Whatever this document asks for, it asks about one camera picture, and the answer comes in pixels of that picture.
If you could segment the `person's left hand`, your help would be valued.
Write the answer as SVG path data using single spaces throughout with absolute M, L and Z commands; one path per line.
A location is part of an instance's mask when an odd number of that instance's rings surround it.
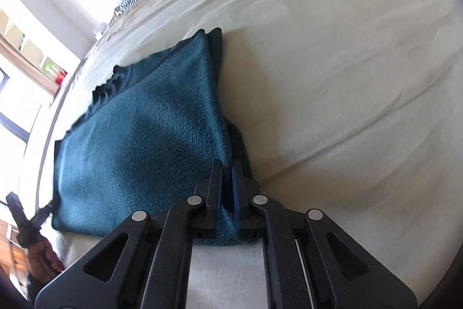
M 29 246 L 27 264 L 30 275 L 43 285 L 52 281 L 64 270 L 64 265 L 53 251 L 49 240 L 43 236 Z

